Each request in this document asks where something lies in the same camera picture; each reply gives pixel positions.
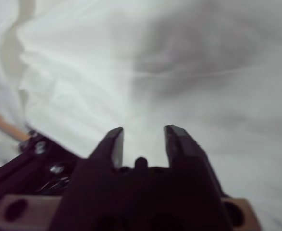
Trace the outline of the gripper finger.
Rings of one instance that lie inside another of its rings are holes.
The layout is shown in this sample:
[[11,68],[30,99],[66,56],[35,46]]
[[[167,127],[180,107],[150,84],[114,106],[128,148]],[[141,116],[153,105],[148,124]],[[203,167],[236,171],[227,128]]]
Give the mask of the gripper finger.
[[176,161],[180,159],[198,158],[205,167],[204,172],[209,175],[209,182],[217,190],[218,195],[225,195],[206,152],[185,129],[176,125],[166,125],[164,137],[170,167],[175,166]]
[[112,163],[113,168],[121,168],[123,163],[123,143],[123,127],[114,128],[107,132],[91,153],[89,159],[108,161]]

